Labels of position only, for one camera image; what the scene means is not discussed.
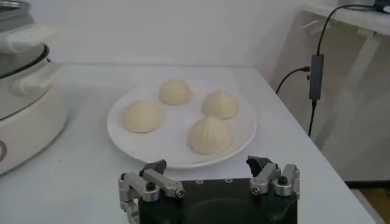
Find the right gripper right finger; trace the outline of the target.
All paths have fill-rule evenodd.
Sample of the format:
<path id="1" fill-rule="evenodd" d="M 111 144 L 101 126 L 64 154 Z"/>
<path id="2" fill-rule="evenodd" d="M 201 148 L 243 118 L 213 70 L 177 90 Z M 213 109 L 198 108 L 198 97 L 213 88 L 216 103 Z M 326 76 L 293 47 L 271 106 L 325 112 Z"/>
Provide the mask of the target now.
<path id="1" fill-rule="evenodd" d="M 246 163 L 250 167 L 252 178 L 249 190 L 252 195 L 263 195 L 273 191 L 280 197 L 296 196 L 300 198 L 300 170 L 295 164 L 286 164 L 284 169 L 269 158 L 248 156 Z"/>

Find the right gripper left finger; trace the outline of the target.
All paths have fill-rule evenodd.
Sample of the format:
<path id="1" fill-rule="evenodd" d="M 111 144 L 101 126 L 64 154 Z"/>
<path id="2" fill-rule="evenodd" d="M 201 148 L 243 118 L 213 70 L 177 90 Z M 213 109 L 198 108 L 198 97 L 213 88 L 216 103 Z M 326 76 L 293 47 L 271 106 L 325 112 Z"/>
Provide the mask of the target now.
<path id="1" fill-rule="evenodd" d="M 120 208 L 127 214 L 130 224 L 140 223 L 138 199 L 156 202 L 160 197 L 183 198 L 181 181 L 164 176 L 167 163 L 161 159 L 146 164 L 138 173 L 122 173 L 118 178 Z"/>

